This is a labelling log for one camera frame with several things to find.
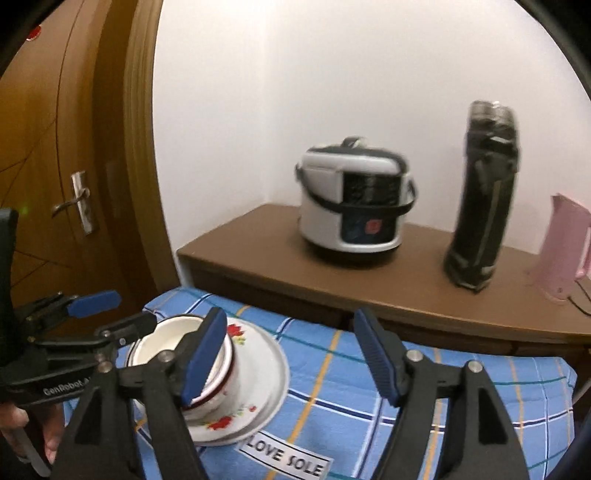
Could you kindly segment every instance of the power cord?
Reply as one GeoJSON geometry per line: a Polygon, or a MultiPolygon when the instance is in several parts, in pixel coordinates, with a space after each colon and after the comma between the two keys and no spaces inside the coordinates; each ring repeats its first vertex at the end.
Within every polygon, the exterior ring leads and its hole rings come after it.
{"type": "MultiPolygon", "coordinates": [[[[583,293],[585,294],[585,296],[587,297],[587,300],[589,300],[589,302],[591,303],[591,296],[589,295],[589,293],[587,292],[587,290],[585,290],[585,287],[583,287],[583,285],[581,285],[581,282],[579,280],[575,280],[575,283],[579,286],[579,288],[583,291],[583,293]]],[[[568,297],[569,298],[569,302],[572,303],[576,309],[582,313],[584,313],[587,317],[591,317],[591,312],[588,312],[587,310],[585,310],[583,307],[581,307],[580,305],[578,305],[572,297],[568,297]]]]}

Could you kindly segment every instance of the brown table top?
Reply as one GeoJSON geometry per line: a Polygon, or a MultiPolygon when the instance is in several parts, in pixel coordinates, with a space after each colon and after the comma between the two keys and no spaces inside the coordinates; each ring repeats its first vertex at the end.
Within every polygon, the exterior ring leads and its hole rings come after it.
{"type": "MultiPolygon", "coordinates": [[[[407,223],[390,262],[347,268],[316,256],[300,236],[297,218],[296,207],[263,205],[178,253],[205,271],[333,308],[368,305],[386,320],[504,340],[591,343],[591,318],[527,284],[533,254],[503,247],[491,284],[474,294],[443,272],[448,232],[407,223]]],[[[586,305],[580,292],[573,297],[586,305]]]]}

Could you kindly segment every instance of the door handle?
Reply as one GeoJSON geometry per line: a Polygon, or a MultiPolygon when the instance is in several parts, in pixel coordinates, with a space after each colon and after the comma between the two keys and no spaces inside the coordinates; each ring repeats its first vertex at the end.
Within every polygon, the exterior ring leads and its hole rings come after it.
{"type": "Polygon", "coordinates": [[[72,174],[71,179],[74,198],[59,205],[55,205],[51,209],[51,217],[54,218],[62,210],[66,210],[68,207],[76,205],[78,207],[78,213],[80,214],[84,233],[85,235],[90,235],[97,230],[97,225],[90,208],[90,189],[86,186],[86,172],[77,171],[72,174]]]}
{"type": "Polygon", "coordinates": [[[55,215],[60,213],[62,210],[66,210],[68,207],[70,207],[72,205],[76,205],[77,203],[81,202],[83,199],[87,199],[89,196],[90,196],[90,190],[87,187],[81,189],[81,191],[77,197],[74,197],[74,198],[72,198],[72,200],[68,200],[67,202],[61,203],[59,205],[55,205],[55,207],[53,207],[51,209],[51,217],[55,217],[55,215]]]}

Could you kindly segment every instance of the kettle handle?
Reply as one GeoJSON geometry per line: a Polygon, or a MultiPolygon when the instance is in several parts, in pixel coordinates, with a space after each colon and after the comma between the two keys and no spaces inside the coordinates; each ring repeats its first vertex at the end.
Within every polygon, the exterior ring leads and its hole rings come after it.
{"type": "Polygon", "coordinates": [[[587,246],[587,255],[585,256],[585,261],[583,263],[583,268],[581,268],[577,272],[576,279],[580,280],[581,278],[585,277],[591,268],[591,238],[589,239],[589,245],[587,246]]]}

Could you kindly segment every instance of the human hand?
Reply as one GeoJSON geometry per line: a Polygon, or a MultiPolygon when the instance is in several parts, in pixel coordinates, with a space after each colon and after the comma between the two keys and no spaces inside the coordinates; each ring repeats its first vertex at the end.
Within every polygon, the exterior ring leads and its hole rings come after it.
{"type": "MultiPolygon", "coordinates": [[[[59,405],[45,405],[33,409],[33,415],[39,420],[43,428],[45,440],[45,456],[53,464],[56,459],[57,447],[64,432],[64,409],[59,405]]],[[[14,452],[21,457],[26,456],[22,446],[14,437],[14,429],[23,428],[29,423],[26,411],[16,407],[11,402],[0,403],[0,432],[10,444],[14,452]]]]}

